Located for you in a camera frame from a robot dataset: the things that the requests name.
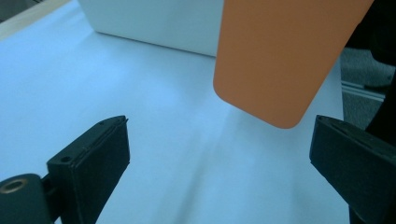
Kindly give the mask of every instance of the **white paper surface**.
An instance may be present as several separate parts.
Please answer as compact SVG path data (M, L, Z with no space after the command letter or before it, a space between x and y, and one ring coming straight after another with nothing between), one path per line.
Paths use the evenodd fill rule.
M308 157L316 114L342 117L339 63L281 130L220 100L215 58L97 34L75 1L0 52L1 180L44 176L93 124L125 115L131 164L97 223L348 223Z

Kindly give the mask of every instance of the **white box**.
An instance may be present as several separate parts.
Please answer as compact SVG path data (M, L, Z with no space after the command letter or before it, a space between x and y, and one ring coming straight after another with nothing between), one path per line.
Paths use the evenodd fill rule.
M216 56L223 0L78 0L100 33Z

